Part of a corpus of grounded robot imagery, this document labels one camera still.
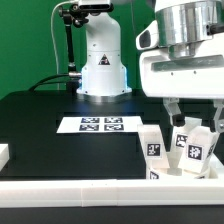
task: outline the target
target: cable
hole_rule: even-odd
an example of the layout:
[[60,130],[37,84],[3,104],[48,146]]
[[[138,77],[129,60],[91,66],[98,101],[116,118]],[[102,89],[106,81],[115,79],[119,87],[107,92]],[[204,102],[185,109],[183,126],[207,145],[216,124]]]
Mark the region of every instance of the cable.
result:
[[136,26],[135,26],[134,4],[132,0],[130,0],[130,3],[131,3],[132,29],[133,29],[134,36],[137,37]]
[[52,79],[57,79],[57,78],[61,78],[61,77],[69,77],[68,74],[58,74],[58,75],[52,75],[52,76],[49,76],[47,78],[44,78],[42,80],[40,80],[39,82],[37,82],[35,85],[39,84],[39,83],[44,83],[46,81],[49,81],[49,80],[52,80]]
[[61,2],[59,4],[57,4],[51,14],[51,36],[52,36],[52,41],[53,41],[53,47],[54,47],[54,54],[55,54],[55,60],[56,60],[56,71],[57,74],[59,74],[60,71],[60,67],[59,67],[59,57],[58,57],[58,50],[57,50],[57,44],[56,44],[56,40],[55,40],[55,34],[54,34],[54,16],[56,13],[56,10],[58,7],[65,5],[65,4],[71,4],[74,3],[75,1],[65,1],[65,2]]
[[37,83],[36,85],[29,88],[29,91],[33,92],[38,86],[50,85],[50,84],[60,84],[60,83],[67,83],[67,81]]

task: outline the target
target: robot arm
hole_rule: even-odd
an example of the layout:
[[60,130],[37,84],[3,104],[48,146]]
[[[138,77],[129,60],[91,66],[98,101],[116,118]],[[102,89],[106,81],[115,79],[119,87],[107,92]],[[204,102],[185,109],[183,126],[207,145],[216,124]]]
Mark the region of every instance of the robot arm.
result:
[[164,98],[174,126],[185,123],[179,98],[211,99],[217,108],[211,130],[224,132],[220,82],[224,71],[224,26],[220,25],[224,1],[147,2],[155,7],[156,19],[136,39],[139,50],[149,50],[140,58],[144,92],[149,97]]

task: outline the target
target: black cable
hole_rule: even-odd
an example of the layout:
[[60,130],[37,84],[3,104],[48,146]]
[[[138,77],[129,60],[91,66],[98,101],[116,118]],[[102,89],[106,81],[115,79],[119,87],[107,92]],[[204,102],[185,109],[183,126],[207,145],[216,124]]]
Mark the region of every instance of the black cable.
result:
[[49,81],[49,80],[52,80],[52,79],[61,78],[61,77],[69,77],[69,75],[68,74],[52,75],[52,76],[49,76],[47,78],[44,78],[44,79],[40,80],[38,83],[43,83],[43,82],[46,82],[46,81]]
[[50,84],[59,84],[59,83],[67,83],[67,81],[37,83],[36,85],[29,88],[29,91],[33,92],[38,86],[50,85]]
[[52,75],[52,76],[49,76],[47,78],[44,78],[44,79],[40,80],[39,82],[37,82],[32,87],[30,87],[29,91],[33,91],[38,86],[38,84],[45,83],[46,81],[49,81],[49,80],[52,80],[52,79],[61,78],[61,77],[69,77],[69,75],[68,74],[59,74],[59,75]]

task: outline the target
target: green background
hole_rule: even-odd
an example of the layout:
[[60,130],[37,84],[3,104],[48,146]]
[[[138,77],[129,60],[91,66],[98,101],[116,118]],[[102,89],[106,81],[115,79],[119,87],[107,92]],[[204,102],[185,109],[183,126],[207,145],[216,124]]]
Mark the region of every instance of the green background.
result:
[[[56,74],[56,64],[50,31],[51,13],[60,0],[1,0],[0,13],[0,98],[10,92],[27,90],[42,78]],[[139,52],[135,34],[139,34],[154,19],[154,13],[144,0],[131,5],[116,5],[110,13],[121,26],[122,63],[128,68],[128,85],[141,88]],[[67,50],[64,24],[55,16],[55,34],[59,49],[60,72],[67,71]],[[78,69],[86,62],[85,28],[73,29],[75,61]]]

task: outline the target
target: black table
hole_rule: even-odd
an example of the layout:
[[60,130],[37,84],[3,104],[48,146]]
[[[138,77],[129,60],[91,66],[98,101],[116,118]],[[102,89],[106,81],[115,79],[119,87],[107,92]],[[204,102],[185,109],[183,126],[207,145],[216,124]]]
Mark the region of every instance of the black table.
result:
[[[212,102],[182,100],[186,116],[214,116]],[[113,104],[79,101],[65,91],[14,92],[0,101],[0,143],[9,143],[4,180],[144,179],[145,162],[137,133],[56,134],[64,116],[141,116],[159,124],[167,150],[172,136],[162,99],[141,91]],[[215,154],[224,160],[223,138]],[[211,223],[222,221],[223,206],[0,209],[1,223]]]

